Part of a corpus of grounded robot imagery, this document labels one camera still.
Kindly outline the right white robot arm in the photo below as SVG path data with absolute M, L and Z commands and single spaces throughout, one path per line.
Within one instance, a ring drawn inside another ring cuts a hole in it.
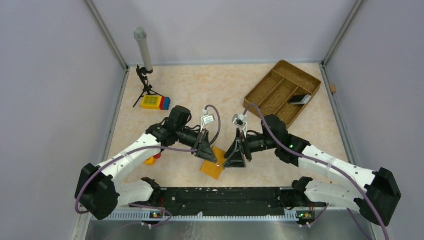
M 320 182 L 302 177 L 292 183 L 293 200 L 299 206 L 328 203 L 360 213 L 369 222 L 388 226 L 402 197 L 393 173 L 353 165 L 329 155 L 309 141 L 288 133 L 276 115 L 267 115 L 261 122 L 262 133 L 248 134 L 247 116 L 235 114 L 236 137 L 224 157 L 225 168 L 242 168 L 257 152 L 274 150 L 286 164 L 313 171 L 331 180 Z

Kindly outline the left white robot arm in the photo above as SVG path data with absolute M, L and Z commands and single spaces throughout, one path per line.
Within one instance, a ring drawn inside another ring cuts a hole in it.
M 160 193 L 145 180 L 123 183 L 123 180 L 145 161 L 163 151 L 190 153 L 216 162 L 212 145 L 218 139 L 222 118 L 218 109 L 208 104 L 202 110 L 200 127 L 189 127 L 191 111 L 177 105 L 160 123 L 151 125 L 134 143 L 114 157 L 97 165 L 88 163 L 80 172 L 75 190 L 74 210 L 92 214 L 97 220 L 108 217 L 117 207 L 144 202 L 154 207 Z

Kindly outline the yellow leather card holder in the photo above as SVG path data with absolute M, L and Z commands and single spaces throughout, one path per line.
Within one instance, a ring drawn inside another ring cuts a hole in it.
M 226 152 L 219 147 L 213 146 L 212 151 L 217 159 L 216 163 L 205 160 L 200 168 L 200 172 L 203 174 L 218 180 L 224 172 L 224 164 L 226 162 Z

